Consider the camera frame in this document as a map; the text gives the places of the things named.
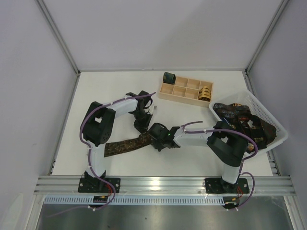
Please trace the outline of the dark key-patterned tie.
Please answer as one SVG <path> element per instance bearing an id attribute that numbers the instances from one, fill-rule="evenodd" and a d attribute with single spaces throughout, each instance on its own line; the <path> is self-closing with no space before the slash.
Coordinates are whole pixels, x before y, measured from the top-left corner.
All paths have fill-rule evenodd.
<path id="1" fill-rule="evenodd" d="M 152 138 L 148 133 L 140 134 L 137 138 L 118 142 L 106 143 L 104 157 L 111 157 L 131 151 L 135 151 L 151 145 Z"/>

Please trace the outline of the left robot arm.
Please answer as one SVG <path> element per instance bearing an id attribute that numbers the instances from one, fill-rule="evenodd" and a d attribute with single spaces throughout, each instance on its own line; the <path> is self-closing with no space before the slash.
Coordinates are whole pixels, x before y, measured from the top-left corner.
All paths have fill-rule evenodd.
<path id="1" fill-rule="evenodd" d="M 151 143 L 151 137 L 147 132 L 153 116 L 149 108 L 152 106 L 154 94 L 141 91 L 136 95 L 129 92 L 113 102 L 102 104 L 94 101 L 90 104 L 79 132 L 80 141 L 88 146 L 88 169 L 84 176 L 105 183 L 106 156 L 130 152 Z M 140 133 L 139 137 L 109 143 L 115 119 L 126 114 L 133 115 L 133 127 Z"/>

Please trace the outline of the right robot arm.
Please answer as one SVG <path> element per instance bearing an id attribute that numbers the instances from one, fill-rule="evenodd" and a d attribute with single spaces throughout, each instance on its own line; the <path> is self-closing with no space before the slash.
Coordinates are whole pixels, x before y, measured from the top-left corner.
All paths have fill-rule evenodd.
<path id="1" fill-rule="evenodd" d="M 248 144 L 253 140 L 222 121 L 210 128 L 188 128 L 189 125 L 198 123 L 201 121 L 189 122 L 171 129 L 154 123 L 148 133 L 153 147 L 158 151 L 185 146 L 209 147 L 224 164 L 220 186 L 230 193 L 237 187 L 243 156 Z"/>

